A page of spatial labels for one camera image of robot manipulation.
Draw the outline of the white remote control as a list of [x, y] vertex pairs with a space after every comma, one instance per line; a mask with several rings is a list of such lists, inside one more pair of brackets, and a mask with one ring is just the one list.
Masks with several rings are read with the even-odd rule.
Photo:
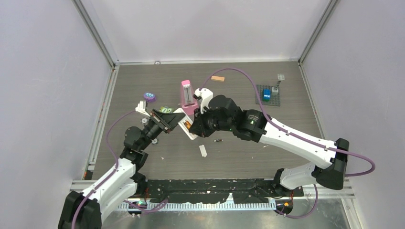
[[184, 133], [191, 139], [195, 140], [198, 136], [189, 132], [193, 120], [185, 113], [182, 108], [178, 108], [174, 111], [175, 114], [182, 114], [184, 117], [178, 122], [178, 126], [184, 131]]

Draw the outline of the white battery cover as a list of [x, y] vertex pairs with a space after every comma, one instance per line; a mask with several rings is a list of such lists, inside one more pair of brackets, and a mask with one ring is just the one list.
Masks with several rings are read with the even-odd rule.
[[201, 153], [202, 157], [207, 157], [208, 154], [207, 154], [207, 151], [206, 151], [206, 148], [205, 148], [204, 145], [200, 145], [199, 150], [200, 150], [200, 153]]

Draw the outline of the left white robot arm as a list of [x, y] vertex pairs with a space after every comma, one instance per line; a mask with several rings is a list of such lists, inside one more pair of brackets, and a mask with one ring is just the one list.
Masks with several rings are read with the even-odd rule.
[[170, 133], [186, 116], [181, 108], [173, 113], [153, 109], [142, 129], [137, 126], [127, 128], [123, 151], [114, 156], [114, 165], [89, 187], [67, 195], [57, 227], [100, 229], [124, 200], [130, 196], [142, 197], [147, 190], [146, 178], [139, 170], [148, 157], [145, 149], [162, 132]]

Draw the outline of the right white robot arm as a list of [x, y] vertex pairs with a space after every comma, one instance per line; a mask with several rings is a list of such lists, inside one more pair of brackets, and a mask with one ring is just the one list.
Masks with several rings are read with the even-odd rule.
[[312, 184], [333, 190], [343, 188], [347, 156], [338, 150], [348, 150], [349, 142], [345, 139], [333, 142], [310, 136], [261, 111], [242, 110], [224, 95], [215, 96], [207, 106], [197, 108], [193, 124], [187, 127], [191, 134], [199, 137], [209, 137], [215, 131], [232, 132], [241, 140], [277, 146], [308, 160], [303, 166], [277, 170], [272, 187], [279, 196]]

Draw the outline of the green monster toy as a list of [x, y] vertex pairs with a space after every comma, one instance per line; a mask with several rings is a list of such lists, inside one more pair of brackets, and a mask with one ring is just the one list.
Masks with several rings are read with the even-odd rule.
[[160, 112], [162, 113], [173, 113], [174, 109], [171, 107], [167, 107], [167, 106], [162, 106], [160, 108]]

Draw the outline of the pink metronome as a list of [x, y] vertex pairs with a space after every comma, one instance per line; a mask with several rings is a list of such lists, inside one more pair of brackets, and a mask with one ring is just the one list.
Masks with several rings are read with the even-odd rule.
[[199, 106], [197, 100], [193, 97], [194, 90], [192, 89], [191, 82], [189, 80], [181, 82], [180, 94], [181, 108], [187, 115], [193, 116], [194, 110], [197, 109]]

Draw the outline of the purple round toy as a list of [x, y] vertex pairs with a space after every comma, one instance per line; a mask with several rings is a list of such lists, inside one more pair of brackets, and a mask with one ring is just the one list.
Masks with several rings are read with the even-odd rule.
[[156, 95], [154, 93], [150, 93], [150, 92], [144, 93], [143, 98], [147, 103], [153, 103], [156, 101]]

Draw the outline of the wooden block far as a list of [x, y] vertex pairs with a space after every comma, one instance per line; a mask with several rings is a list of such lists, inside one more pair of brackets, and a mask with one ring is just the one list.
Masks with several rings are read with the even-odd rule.
[[215, 81], [215, 82], [224, 82], [224, 81], [225, 81], [225, 78], [224, 78], [224, 77], [221, 77], [221, 76], [215, 76], [215, 75], [213, 75], [213, 76], [211, 76], [211, 80], [212, 80], [212, 81]]

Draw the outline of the blue lego brick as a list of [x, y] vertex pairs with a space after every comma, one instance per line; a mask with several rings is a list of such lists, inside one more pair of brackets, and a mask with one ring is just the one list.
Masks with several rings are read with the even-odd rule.
[[271, 100], [271, 90], [269, 88], [264, 88], [262, 90], [262, 101], [269, 102]]

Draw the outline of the grey lego baseplate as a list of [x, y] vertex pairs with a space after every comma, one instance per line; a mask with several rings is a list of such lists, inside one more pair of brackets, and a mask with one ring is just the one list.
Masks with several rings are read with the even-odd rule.
[[270, 86], [270, 85], [256, 84], [256, 88], [259, 93], [259, 98], [255, 97], [256, 104], [259, 104], [259, 101], [260, 101], [263, 105], [280, 106], [280, 104], [281, 104], [280, 92], [279, 92], [279, 94], [276, 94], [276, 95], [271, 94], [271, 100], [269, 102], [262, 101], [262, 90], [264, 88], [269, 88], [272, 91], [272, 87], [273, 86]]

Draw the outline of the grey lego tower piece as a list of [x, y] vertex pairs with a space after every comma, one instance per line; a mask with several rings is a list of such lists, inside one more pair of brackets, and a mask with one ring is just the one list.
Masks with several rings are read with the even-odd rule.
[[276, 95], [279, 94], [279, 86], [281, 84], [281, 80], [277, 81], [277, 84], [272, 87], [272, 94]]

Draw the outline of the small grey lego plate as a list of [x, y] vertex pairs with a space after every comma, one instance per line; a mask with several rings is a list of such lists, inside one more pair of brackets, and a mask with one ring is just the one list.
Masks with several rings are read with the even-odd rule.
[[277, 75], [277, 79], [278, 79], [278, 80], [284, 80], [284, 79], [285, 79], [285, 76], [284, 76], [283, 74], [278, 74], [278, 75]]

